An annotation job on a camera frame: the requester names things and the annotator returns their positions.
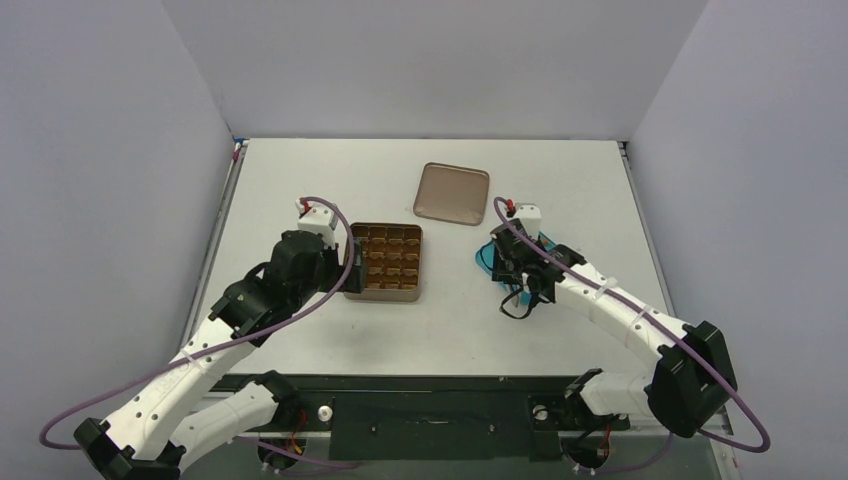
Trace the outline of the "gold cookie tin box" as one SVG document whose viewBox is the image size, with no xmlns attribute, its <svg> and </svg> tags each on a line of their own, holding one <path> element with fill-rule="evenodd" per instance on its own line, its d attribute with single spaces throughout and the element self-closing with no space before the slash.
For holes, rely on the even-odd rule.
<svg viewBox="0 0 848 480">
<path fill-rule="evenodd" d="M 350 300 L 413 303 L 421 294 L 423 229 L 417 224 L 355 222 L 354 238 L 367 267 L 360 293 Z"/>
</svg>

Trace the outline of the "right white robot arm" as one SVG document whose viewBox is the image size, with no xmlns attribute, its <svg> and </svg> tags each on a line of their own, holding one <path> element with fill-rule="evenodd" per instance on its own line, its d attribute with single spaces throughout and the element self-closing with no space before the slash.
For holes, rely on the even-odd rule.
<svg viewBox="0 0 848 480">
<path fill-rule="evenodd" d="M 722 332 L 666 315 L 600 273 L 584 256 L 557 244 L 539 255 L 519 239 L 513 220 L 490 233 L 494 281 L 526 293 L 527 308 L 562 305 L 620 342 L 637 359 L 630 372 L 596 367 L 565 390 L 564 413 L 578 427 L 599 418 L 652 417 L 673 434 L 690 438 L 729 400 L 737 382 Z"/>
</svg>

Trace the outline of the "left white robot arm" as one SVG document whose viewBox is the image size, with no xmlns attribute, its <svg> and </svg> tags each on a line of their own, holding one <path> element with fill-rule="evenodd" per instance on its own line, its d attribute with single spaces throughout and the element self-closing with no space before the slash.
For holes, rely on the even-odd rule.
<svg viewBox="0 0 848 480">
<path fill-rule="evenodd" d="M 357 239 L 349 246 L 341 259 L 319 234 L 284 232 L 270 260 L 225 289 L 174 358 L 175 368 L 155 376 L 106 418 L 89 418 L 76 428 L 74 438 L 99 474 L 105 479 L 177 479 L 243 432 L 266 425 L 291 427 L 298 416 L 297 390 L 274 370 L 248 378 L 228 399 L 192 409 L 267 341 L 268 328 L 304 311 L 315 294 L 363 290 L 363 249 Z"/>
</svg>

